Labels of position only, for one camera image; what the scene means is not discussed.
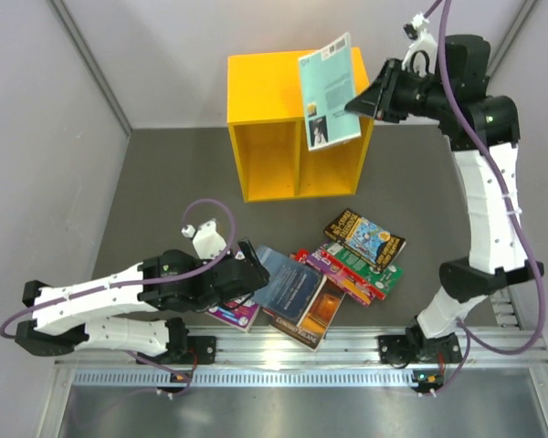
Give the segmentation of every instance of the white wall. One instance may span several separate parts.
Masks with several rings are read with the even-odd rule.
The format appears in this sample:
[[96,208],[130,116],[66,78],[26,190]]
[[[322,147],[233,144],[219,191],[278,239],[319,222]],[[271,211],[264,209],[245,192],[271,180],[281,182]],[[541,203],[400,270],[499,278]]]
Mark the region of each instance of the white wall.
[[[90,278],[125,145],[47,2],[0,1],[0,324],[25,281]],[[52,362],[0,339],[0,437],[31,436]]]
[[[226,124],[230,55],[322,47],[349,31],[374,79],[387,57],[406,53],[402,25],[432,0],[66,3],[132,126],[180,128]],[[519,4],[457,1],[449,29],[496,46]]]
[[[546,265],[548,296],[548,0],[542,0],[534,10],[490,91],[511,96],[520,112],[517,176],[522,220],[536,257]],[[519,287],[518,292],[528,320],[535,324],[538,306],[534,285]],[[548,343],[548,321],[544,338]]]

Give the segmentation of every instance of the yellow wooden box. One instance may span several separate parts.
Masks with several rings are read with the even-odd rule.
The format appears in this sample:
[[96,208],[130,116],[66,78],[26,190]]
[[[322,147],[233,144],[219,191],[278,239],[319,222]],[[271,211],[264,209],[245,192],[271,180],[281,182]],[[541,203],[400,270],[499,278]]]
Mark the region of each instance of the yellow wooden box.
[[[227,126],[246,202],[354,194],[374,122],[362,137],[308,152],[299,57],[311,50],[238,55],[227,61]],[[352,49],[355,90],[369,85],[359,48]]]

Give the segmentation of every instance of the gray floor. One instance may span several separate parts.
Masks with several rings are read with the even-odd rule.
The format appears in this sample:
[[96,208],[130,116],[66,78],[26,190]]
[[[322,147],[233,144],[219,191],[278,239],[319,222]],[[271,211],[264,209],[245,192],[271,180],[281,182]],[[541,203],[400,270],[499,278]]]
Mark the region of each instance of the gray floor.
[[[333,325],[405,326],[436,293],[440,263],[469,253],[469,219],[447,144],[435,126],[382,126],[374,130],[355,196],[244,203],[227,129],[137,130],[132,134],[94,277],[122,270],[169,248],[193,252],[180,235],[185,207],[198,198],[225,202],[237,237],[290,253],[313,250],[322,228],[345,207],[407,239],[397,263],[405,277],[384,302],[369,308],[346,299]],[[191,223],[225,216],[199,207]],[[220,324],[186,314],[189,325]],[[257,324],[266,323],[260,315]],[[495,326],[487,300],[467,318]]]
[[59,437],[548,437],[527,370],[464,370],[435,400],[408,388],[199,388],[172,402],[131,391],[74,387]]

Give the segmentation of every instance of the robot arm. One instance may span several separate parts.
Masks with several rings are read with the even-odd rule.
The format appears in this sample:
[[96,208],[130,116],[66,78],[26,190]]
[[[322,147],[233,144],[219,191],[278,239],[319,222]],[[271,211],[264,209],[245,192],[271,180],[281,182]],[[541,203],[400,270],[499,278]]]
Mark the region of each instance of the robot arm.
[[[501,169],[509,187],[507,196],[517,210],[510,213],[490,166],[449,106],[439,71],[423,75],[422,69],[413,67],[418,53],[428,53],[419,48],[420,36],[424,35],[424,41],[434,41],[427,33],[426,20],[415,17],[405,31],[415,40],[405,59],[388,59],[377,79],[348,102],[345,110],[393,123],[410,114],[437,120],[441,132],[449,138],[462,175],[471,231],[469,256],[441,265],[441,288],[406,331],[410,349],[418,358],[426,358],[434,357],[431,346],[455,337],[457,318],[466,317],[495,291],[528,281],[533,274],[509,217],[515,214],[519,221],[520,216],[515,183],[518,113],[511,99],[486,94],[490,44],[480,36],[447,36],[445,49],[456,101]],[[543,265],[537,264],[543,273]]]
[[[198,276],[170,281],[172,276],[205,265],[226,248],[215,220],[197,230],[188,225],[183,234],[192,240],[199,258],[170,250],[120,273],[78,285],[26,283],[23,303],[37,309],[29,321],[18,324],[16,343],[37,356],[58,356],[78,349],[127,349],[159,360],[164,355],[182,355],[187,347],[187,330],[180,318],[145,322],[114,316],[159,310],[204,312],[250,296],[269,281],[268,271],[248,241],[238,242],[243,256],[228,253]],[[58,298],[64,299],[41,308]]]

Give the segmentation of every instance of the stack of books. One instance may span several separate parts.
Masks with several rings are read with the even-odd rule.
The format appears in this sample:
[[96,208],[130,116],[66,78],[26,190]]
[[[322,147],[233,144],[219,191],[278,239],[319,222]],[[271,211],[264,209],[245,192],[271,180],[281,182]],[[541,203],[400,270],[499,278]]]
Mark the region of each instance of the stack of books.
[[286,256],[267,246],[256,251],[270,281],[251,300],[239,299],[208,314],[248,332],[260,307],[269,324],[316,350],[345,295],[363,306],[385,299],[402,277],[393,264],[406,240],[350,209],[324,229],[331,242]]
[[395,258],[406,246],[394,235],[350,209],[324,229],[331,242],[307,259],[358,303],[369,306],[385,299],[403,275]]

